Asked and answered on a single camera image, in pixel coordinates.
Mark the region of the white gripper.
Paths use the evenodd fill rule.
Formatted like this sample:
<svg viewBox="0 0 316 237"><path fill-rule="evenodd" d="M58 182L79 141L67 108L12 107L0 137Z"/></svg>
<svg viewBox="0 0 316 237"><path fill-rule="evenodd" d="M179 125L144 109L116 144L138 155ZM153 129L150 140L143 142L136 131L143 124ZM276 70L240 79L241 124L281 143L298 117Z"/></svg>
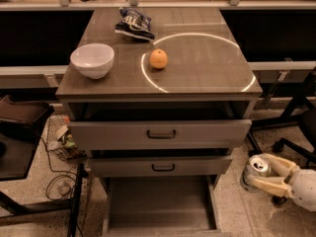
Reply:
<svg viewBox="0 0 316 237"><path fill-rule="evenodd" d="M291 198L293 201L309 210L316 211L316 171L302 169L293 161L273 154L263 153L261 157L269 164L268 177L249 177L250 184L277 197ZM284 179L290 178L290 185Z"/></svg>

